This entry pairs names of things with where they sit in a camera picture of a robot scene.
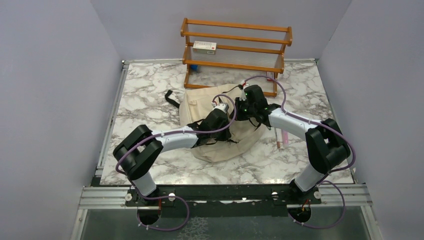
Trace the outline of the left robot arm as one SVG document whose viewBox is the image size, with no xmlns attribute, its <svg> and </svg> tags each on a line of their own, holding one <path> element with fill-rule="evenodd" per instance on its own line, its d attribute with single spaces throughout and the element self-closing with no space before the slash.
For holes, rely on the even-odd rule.
<svg viewBox="0 0 424 240">
<path fill-rule="evenodd" d="M 138 199 L 144 205 L 152 205 L 157 200 L 157 185 L 150 168 L 158 156 L 205 146 L 211 140 L 225 142 L 231 137 L 229 127 L 233 121 L 226 110 L 214 108 L 206 118 L 178 129 L 154 131 L 145 124 L 139 125 L 113 150 L 116 169 L 138 189 Z"/>
</svg>

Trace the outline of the cream canvas backpack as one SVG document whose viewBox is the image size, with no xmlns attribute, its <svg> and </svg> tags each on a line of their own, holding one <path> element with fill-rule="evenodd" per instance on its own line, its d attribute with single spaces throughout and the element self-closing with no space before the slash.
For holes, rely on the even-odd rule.
<svg viewBox="0 0 424 240">
<path fill-rule="evenodd" d="M 168 90 L 164 98 L 178 108 L 180 124 L 208 132 L 201 134 L 196 146 L 191 149 L 197 159 L 218 163 L 238 157 L 250 150 L 267 130 L 253 118 L 241 120 L 241 110 L 231 122 L 234 106 L 230 99 L 242 94 L 236 84 L 186 90 L 181 102 L 173 100 L 170 97 L 172 93 Z"/>
</svg>

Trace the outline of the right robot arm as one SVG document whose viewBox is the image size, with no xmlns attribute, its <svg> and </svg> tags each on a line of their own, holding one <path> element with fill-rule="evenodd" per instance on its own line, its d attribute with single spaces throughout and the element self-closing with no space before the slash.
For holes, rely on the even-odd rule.
<svg viewBox="0 0 424 240">
<path fill-rule="evenodd" d="M 258 85 L 245 87 L 235 106 L 237 121 L 255 119 L 260 125 L 285 130 L 306 142 L 309 163 L 290 182 L 288 190 L 289 199 L 296 204 L 306 200 L 311 189 L 351 155 L 335 120 L 308 120 L 283 110 L 279 104 L 269 104 Z"/>
</svg>

